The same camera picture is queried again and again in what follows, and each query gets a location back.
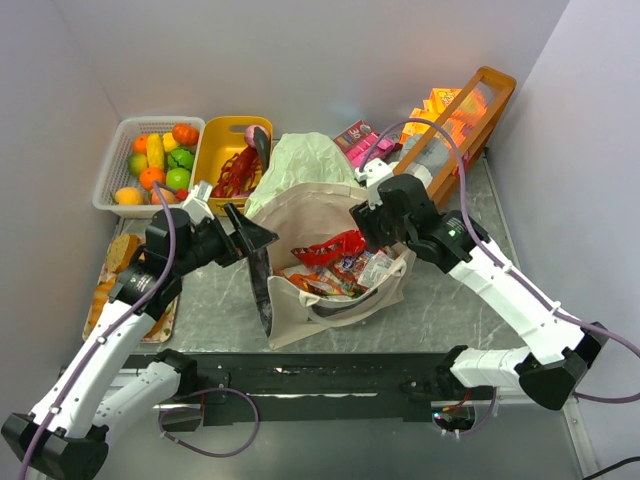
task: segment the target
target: robotic arm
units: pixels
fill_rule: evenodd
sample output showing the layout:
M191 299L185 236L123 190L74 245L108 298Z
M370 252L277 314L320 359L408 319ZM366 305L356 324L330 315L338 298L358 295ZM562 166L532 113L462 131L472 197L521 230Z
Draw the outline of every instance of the robotic arm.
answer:
M527 345L511 350L455 347L447 356L441 388L520 387L543 407L561 409L607 339L556 318L554 313L562 312L559 303L554 305L536 289L554 305L552 312L545 309L515 278L526 280L487 232L472 221L483 246L504 267L476 245L460 211L437 211L417 178L394 176L388 165L376 159L367 164L359 180L366 182L369 198L353 207L351 214L371 250L406 244L419 259L479 295Z
M12 414L5 422L2 435L20 460L37 429L46 423L47 416L53 415L37 439L38 448L30 465L53 478L93 478L106 459L109 445L144 413L168 398L194 391L196 362L165 350L134 382L104 399L129 354L181 292L183 275L212 261L229 266L277 240L277 235L246 219L232 204L225 206L235 228L228 235L207 206L211 189L211 185L201 182L182 209L171 209L175 260L151 300L109 335L105 333L152 289L167 264L169 224L164 211L154 215L146 229L146 243L136 252L131 265L118 275L96 327L65 373L29 415ZM91 349L95 352L72 381L73 372L86 361ZM69 385L62 404L51 407L60 391Z
M482 297L526 343L511 350L454 347L436 369L442 396L454 398L455 392L478 386L520 387L540 405L562 408L606 338L556 318L554 312L562 312L559 305L549 312L517 280L514 275L525 277L484 229L472 222L482 242L479 247L461 212L439 213L418 179L394 176L386 164L374 160L359 180L366 182L369 199L353 207L351 214L371 250L396 242L406 244L418 258ZM96 328L65 374L29 415L12 414L7 419L2 435L19 459L35 443L29 465L40 472L59 479L93 478L109 445L142 414L167 398L195 390L195 361L165 350L137 380L104 399L130 352L180 293L183 275L211 261L223 267L231 265L277 240L274 233L250 222L230 204L225 210L235 231L227 234L207 207L210 193L211 186L202 182L182 209L171 210L176 256L170 275L151 300L111 332L122 314L154 287L167 264L169 224L163 212L153 217L146 230L146 244L118 276ZM497 266L492 256L504 266ZM534 292L552 304L542 292ZM95 349L93 356L71 382L63 403L51 407L60 391L69 388L71 372L91 349ZM46 429L38 437L44 425Z

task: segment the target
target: bread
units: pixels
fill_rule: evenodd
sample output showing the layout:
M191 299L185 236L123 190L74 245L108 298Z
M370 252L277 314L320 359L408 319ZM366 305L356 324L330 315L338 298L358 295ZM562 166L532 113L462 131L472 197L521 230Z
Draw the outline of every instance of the bread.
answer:
M98 323L98 319L102 314L102 309L104 305L109 300L109 292L113 288L116 283L116 277L112 277L110 280L107 280L104 283L101 283L96 287L93 292L93 300L91 301L91 316L89 317L89 325L91 326L91 330L93 330Z
M140 239L130 233L116 237L115 240L111 242L111 245L109 245L106 261L107 271L120 273L127 268L129 262L131 262L131 257L133 257L139 245Z

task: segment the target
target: white wall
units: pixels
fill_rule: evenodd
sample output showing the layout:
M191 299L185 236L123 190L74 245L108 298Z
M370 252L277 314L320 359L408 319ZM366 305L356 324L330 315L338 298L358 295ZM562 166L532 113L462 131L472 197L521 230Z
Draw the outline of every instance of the white wall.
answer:
M490 65L524 81L567 0L54 0L121 116L384 127Z
M491 167L523 269L584 320L640 343L640 4L573 0L492 142ZM610 342L580 387L640 389ZM582 402L603 466L640 453L640 404ZM640 465L607 478L638 478Z
M80 345L115 217L91 205L115 111L53 3L0 15L0 422L28 412ZM18 462L0 441L0 471Z

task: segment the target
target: white plastic wrap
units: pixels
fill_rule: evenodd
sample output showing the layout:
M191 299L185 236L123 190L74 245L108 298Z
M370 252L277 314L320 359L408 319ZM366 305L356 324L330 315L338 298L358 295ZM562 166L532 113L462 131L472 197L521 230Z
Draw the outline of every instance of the white plastic wrap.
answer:
M289 133L274 147L267 173L249 196L245 215L300 183L341 183L357 187L353 167L331 138L321 133Z

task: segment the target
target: lemon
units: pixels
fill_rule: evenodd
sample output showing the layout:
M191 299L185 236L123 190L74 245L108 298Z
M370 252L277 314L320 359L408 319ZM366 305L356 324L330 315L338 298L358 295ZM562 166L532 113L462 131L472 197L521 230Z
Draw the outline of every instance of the lemon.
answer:
M171 132L167 132L162 136L162 146L164 147L164 153L169 153L171 150L178 148L180 144L176 142Z

